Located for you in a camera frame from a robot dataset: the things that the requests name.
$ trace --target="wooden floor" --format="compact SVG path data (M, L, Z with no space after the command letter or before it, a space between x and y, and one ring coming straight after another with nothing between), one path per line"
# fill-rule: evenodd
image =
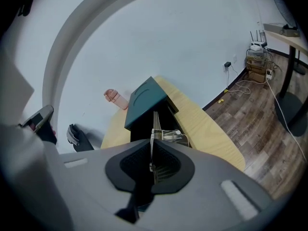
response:
M278 93L282 87L288 59L273 54L280 66L269 83ZM206 112L228 134L246 161L245 173L259 182L273 198L292 190L301 178L306 164L292 139L278 121L274 109L274 97L267 84L244 82L250 95L227 92L223 103L215 103ZM308 74L293 72L289 92L302 102L308 95ZM308 158L308 129L296 137Z

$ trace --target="gray machine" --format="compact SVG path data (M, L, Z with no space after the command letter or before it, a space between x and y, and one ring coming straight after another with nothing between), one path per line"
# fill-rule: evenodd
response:
M252 231L284 204L223 159L181 144L154 139L152 158L149 139L59 155L31 129L0 132L1 171L48 230Z
M300 32L296 27L289 27L282 23L264 23L264 30L278 33L287 37L300 37Z

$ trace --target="wall outlet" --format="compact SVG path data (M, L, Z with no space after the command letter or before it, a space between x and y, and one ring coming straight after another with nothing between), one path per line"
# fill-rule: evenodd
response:
M237 61L237 56L236 56L236 54L234 54L233 55L233 63L236 63L236 61Z

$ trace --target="black table leg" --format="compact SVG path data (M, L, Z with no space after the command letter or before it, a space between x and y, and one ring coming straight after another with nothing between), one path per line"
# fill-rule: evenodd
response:
M293 127L300 118L302 118L303 116L306 116L307 111L308 111L308 97L306 98L305 102L303 103L299 111L296 113L296 115L288 123L288 127L289 128Z
M295 72L298 72L301 75L305 75L306 74L305 69L301 65L299 65L299 54L300 54L300 51L298 51L297 64L294 65L293 70Z
M287 72L284 77L284 82L283 82L283 85L282 85L282 88L279 94L281 98L284 98L285 93L288 90L291 77L292 77L292 73L293 73L294 62L295 62L295 48L290 45L288 68L287 68Z
M290 129L292 134L294 136L302 136L305 133L308 125L307 116L305 115L305 112L308 109L306 107L307 100L303 105L298 97L296 97L294 94L290 92L287 92L292 77L294 63L295 63L295 48L290 46L287 72L284 78L282 89L280 93L277 94L276 98L279 103L279 106L282 109L284 118L288 124L288 128ZM287 130L287 125L283 119L279 106L275 101L275 110L277 113L278 120Z

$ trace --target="white wall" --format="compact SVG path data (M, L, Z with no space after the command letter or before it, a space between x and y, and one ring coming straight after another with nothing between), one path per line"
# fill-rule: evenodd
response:
M227 86L222 64L240 72L250 42L237 0L136 0L113 14L75 59L61 97L59 142L78 123L104 134L117 110L106 89L129 98L149 76L162 75L201 107ZM230 82L236 73L230 71Z
M72 11L83 0L34 0L27 17L16 17L2 39L13 64L34 93L23 117L42 108L42 86L45 66L52 44Z
M17 17L3 39L12 63L34 89L24 109L28 117L42 107L46 62L60 29L83 0L34 0L27 17ZM233 61L240 72L250 30L262 23L283 22L273 0L136 0L113 14L77 55L60 100L60 152L71 123L102 138L117 110L103 92L117 89L127 99L149 76L175 84L201 107L227 85L222 64ZM269 47L288 46L269 38ZM304 62L307 58L301 55ZM230 81L236 74L230 71Z
M257 7L260 10L262 23L283 23L283 24L287 23L286 20L281 15L281 13L279 12L274 0L256 0L256 1L257 1ZM302 33L301 35L303 40L306 40L304 34ZM275 39L271 36L268 36L267 40L269 48L289 54L288 44L283 43L280 40ZM308 64L308 57L306 55L301 54L299 59Z
M0 123L14 126L22 117L33 88L17 70L3 47L0 47Z

